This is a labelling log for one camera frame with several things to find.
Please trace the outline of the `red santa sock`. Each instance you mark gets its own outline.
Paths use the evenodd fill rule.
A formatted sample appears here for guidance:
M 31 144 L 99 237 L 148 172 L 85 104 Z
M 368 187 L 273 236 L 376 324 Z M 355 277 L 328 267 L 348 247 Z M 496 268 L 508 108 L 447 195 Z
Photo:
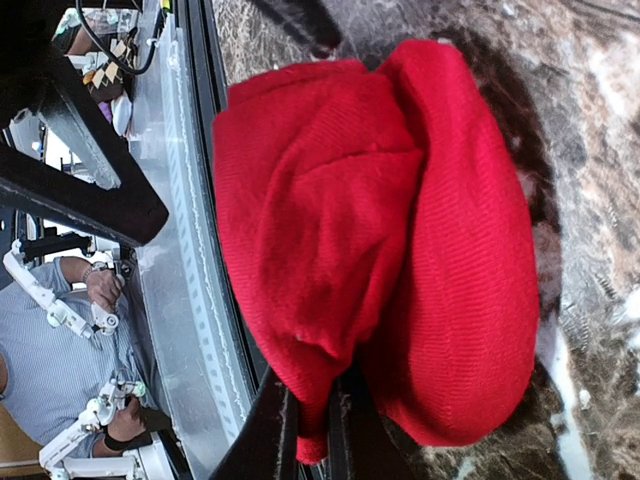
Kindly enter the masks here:
M 241 313 L 327 455 L 358 363 L 417 443 L 473 444 L 521 402 L 539 294 L 526 196 L 462 53 L 298 63 L 231 87 L 213 123 L 218 231 Z

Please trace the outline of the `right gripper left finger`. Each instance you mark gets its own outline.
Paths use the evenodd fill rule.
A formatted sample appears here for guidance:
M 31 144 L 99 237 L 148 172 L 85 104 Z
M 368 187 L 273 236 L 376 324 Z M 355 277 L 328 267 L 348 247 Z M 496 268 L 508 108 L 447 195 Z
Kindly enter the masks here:
M 210 478 L 295 480 L 297 435 L 298 400 L 268 369 L 239 436 Z

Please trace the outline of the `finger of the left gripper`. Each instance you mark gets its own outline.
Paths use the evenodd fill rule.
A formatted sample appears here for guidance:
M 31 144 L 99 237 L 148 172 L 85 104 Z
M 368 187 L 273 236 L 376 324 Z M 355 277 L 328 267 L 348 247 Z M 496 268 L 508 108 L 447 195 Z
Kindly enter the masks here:
M 1 148 L 1 204 L 83 232 L 138 247 L 169 213 L 51 39 L 68 1 L 1 4 L 1 126 L 29 111 L 71 148 L 92 182 L 14 147 Z

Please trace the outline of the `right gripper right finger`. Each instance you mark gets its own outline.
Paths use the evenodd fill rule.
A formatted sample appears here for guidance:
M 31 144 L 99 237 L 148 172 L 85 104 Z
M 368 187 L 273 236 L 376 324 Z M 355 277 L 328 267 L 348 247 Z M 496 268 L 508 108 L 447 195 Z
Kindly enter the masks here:
M 343 480 L 414 477 L 387 434 L 356 362 L 335 381 L 330 397 L 328 475 Z

